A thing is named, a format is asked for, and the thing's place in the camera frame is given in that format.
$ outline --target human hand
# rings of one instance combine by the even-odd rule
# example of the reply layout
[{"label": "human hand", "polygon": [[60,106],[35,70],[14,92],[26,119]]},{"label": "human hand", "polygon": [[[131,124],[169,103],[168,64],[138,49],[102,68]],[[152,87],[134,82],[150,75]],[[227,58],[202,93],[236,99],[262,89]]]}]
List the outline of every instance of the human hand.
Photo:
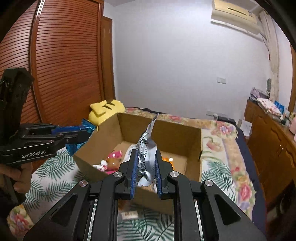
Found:
[{"label": "human hand", "polygon": [[18,193],[27,193],[31,188],[32,170],[33,165],[31,162],[22,164],[21,170],[0,164],[0,188],[4,191],[7,190],[3,176],[6,175],[16,181],[13,188]]}]

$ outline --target white wall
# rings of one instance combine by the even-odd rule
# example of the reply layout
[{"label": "white wall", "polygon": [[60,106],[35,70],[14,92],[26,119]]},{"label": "white wall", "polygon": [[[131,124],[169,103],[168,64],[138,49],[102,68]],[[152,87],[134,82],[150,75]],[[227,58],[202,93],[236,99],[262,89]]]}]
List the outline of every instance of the white wall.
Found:
[{"label": "white wall", "polygon": [[114,88],[115,96],[118,99],[118,81],[117,81],[117,68],[116,68],[116,50],[115,50],[115,29],[116,29],[116,10],[111,4],[104,3],[104,12],[105,17],[112,19],[112,53],[113,53],[113,73],[114,73]]},{"label": "white wall", "polygon": [[192,118],[207,118],[210,110],[238,120],[251,88],[266,89],[270,66],[261,36],[212,24],[211,2],[136,0],[116,7],[118,99],[126,107]]},{"label": "white wall", "polygon": [[276,22],[274,26],[279,43],[279,102],[288,108],[293,78],[291,45]]}]

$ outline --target bed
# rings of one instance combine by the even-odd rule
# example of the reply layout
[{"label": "bed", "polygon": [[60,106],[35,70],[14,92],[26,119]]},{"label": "bed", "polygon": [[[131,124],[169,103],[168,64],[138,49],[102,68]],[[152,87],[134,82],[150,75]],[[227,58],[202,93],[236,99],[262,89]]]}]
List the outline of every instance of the bed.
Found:
[{"label": "bed", "polygon": [[[152,118],[149,109],[126,108],[126,113]],[[265,234],[265,201],[256,169],[242,131],[224,122],[182,118],[161,113],[161,120],[195,126],[202,130],[202,181],[212,179]],[[10,228],[22,237],[65,193],[86,177],[66,149],[48,159],[32,175],[26,201],[9,218]],[[118,224],[118,240],[173,240],[173,217],[132,205],[140,214],[136,220]],[[17,221],[21,217],[22,226]]]}]

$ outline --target louvered wardrobe door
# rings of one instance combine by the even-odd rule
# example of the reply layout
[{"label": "louvered wardrobe door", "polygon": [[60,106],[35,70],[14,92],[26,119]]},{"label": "louvered wardrobe door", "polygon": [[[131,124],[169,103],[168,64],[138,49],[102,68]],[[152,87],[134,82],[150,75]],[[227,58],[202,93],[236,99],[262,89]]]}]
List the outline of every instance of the louvered wardrobe door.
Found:
[{"label": "louvered wardrobe door", "polygon": [[[30,30],[37,2],[33,3],[10,28],[0,43],[0,78],[6,68],[29,68]],[[22,123],[40,122],[30,89],[22,111]]]},{"label": "louvered wardrobe door", "polygon": [[100,26],[103,1],[45,0],[36,70],[44,121],[76,125],[103,99]]}]

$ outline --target yellow plush toy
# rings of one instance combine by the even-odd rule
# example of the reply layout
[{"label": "yellow plush toy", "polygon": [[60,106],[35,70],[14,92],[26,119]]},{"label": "yellow plush toy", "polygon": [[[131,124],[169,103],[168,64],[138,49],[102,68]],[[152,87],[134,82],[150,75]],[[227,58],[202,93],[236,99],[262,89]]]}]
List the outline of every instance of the yellow plush toy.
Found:
[{"label": "yellow plush toy", "polygon": [[110,116],[116,113],[124,112],[124,105],[118,100],[112,100],[107,102],[103,100],[100,103],[94,103],[90,105],[92,111],[89,114],[89,121],[98,126]]}]

